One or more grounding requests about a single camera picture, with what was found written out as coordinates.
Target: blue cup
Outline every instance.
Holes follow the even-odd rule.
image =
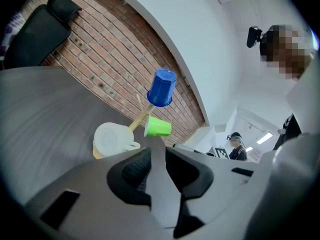
[[[177,77],[169,69],[158,69],[146,97],[156,107],[165,107],[172,102],[172,95],[176,86]]]

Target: wooden stick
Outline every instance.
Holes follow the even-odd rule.
[[[138,102],[139,102],[139,108],[140,108],[140,110],[141,110],[141,111],[144,111],[144,107],[142,106],[142,103],[141,103],[141,100],[140,100],[140,97],[139,97],[139,94],[138,94],[138,93],[136,94],[136,98],[137,98],[137,100],[138,100]]]
[[[141,112],[141,114],[132,122],[132,124],[130,124],[129,129],[131,129],[131,131],[134,131],[142,123],[145,117],[149,115],[154,109],[155,106],[150,104],[144,111]]]

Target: gray table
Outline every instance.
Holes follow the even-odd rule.
[[[24,205],[62,174],[94,159],[92,141],[99,125],[129,126],[132,120],[63,68],[39,66],[0,71],[0,122],[1,173],[13,198]],[[152,150],[146,189],[152,213],[164,227],[172,227],[180,193],[166,171],[165,145],[160,137],[144,137],[141,126],[134,140]]]

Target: mug handle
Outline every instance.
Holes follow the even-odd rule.
[[[130,151],[130,150],[137,150],[140,149],[141,145],[138,142],[132,141],[130,145],[125,146],[125,150]]]

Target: white cup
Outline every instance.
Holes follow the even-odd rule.
[[[139,148],[140,144],[134,142],[134,133],[127,126],[106,122],[95,130],[93,155],[97,159]]]

